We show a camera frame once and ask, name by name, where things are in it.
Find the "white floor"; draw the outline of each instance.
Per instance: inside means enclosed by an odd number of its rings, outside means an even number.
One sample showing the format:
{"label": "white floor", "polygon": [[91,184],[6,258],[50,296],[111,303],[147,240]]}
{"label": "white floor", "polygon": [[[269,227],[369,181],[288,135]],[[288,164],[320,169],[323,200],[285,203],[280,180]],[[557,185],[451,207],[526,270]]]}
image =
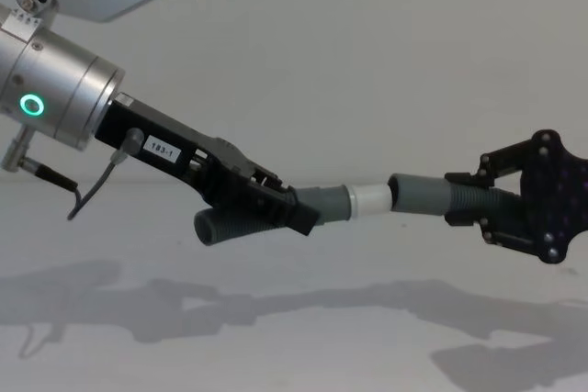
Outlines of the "white floor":
{"label": "white floor", "polygon": [[551,267],[396,215],[205,248],[184,185],[111,184],[73,223],[0,186],[10,392],[520,392],[588,385],[588,243]]}

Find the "label sticker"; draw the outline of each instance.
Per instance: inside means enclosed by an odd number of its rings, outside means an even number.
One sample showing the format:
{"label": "label sticker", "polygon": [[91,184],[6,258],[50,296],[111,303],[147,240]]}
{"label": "label sticker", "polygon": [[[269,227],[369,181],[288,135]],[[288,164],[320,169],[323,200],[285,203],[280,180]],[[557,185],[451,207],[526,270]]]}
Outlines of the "label sticker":
{"label": "label sticker", "polygon": [[181,149],[168,144],[165,141],[161,141],[158,138],[155,138],[153,135],[150,135],[145,145],[143,146],[144,151],[148,151],[153,153],[154,155],[159,156],[160,158],[164,158],[169,162],[175,163],[182,152]]}

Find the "black cable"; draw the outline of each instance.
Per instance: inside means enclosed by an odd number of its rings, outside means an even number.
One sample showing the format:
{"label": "black cable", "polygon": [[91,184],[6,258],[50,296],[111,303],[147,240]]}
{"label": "black cable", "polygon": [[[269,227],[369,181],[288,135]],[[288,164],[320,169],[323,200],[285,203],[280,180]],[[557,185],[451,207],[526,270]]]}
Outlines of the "black cable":
{"label": "black cable", "polygon": [[98,193],[98,190],[100,190],[102,185],[104,185],[106,183],[106,181],[108,180],[108,178],[110,177],[110,175],[112,174],[112,172],[114,171],[116,166],[117,166],[116,164],[111,162],[108,165],[107,169],[102,173],[102,176],[100,176],[98,181],[96,181],[94,186],[90,189],[90,191],[87,193],[87,195],[85,195],[83,198],[81,198],[80,192],[77,192],[75,207],[73,208],[72,212],[68,215],[67,220],[74,219],[77,216],[77,214],[80,212],[80,210],[82,208],[84,208],[85,205],[90,201],[90,199],[92,199],[92,197],[94,197],[94,195],[96,193]]}

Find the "green led ring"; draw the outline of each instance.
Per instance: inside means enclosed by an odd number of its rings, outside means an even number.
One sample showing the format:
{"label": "green led ring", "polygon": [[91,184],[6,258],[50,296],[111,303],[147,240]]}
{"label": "green led ring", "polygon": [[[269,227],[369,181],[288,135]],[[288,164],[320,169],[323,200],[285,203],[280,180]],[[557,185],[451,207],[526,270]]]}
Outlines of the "green led ring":
{"label": "green led ring", "polygon": [[[37,110],[30,109],[31,103],[36,105]],[[43,100],[33,94],[27,94],[20,98],[20,108],[30,117],[39,117],[43,114],[43,112],[45,112],[45,104],[43,103]]]}

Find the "white wall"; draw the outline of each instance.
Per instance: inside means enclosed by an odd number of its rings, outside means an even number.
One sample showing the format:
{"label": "white wall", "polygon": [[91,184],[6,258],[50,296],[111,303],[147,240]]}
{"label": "white wall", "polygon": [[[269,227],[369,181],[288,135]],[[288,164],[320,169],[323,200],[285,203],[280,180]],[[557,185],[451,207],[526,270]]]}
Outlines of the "white wall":
{"label": "white wall", "polygon": [[[124,67],[128,93],[317,184],[469,171],[547,127],[588,155],[587,29],[586,0],[159,0],[55,26]],[[16,129],[2,119],[3,145]],[[83,179],[110,150],[33,152]],[[128,163],[117,178],[163,177]]]}

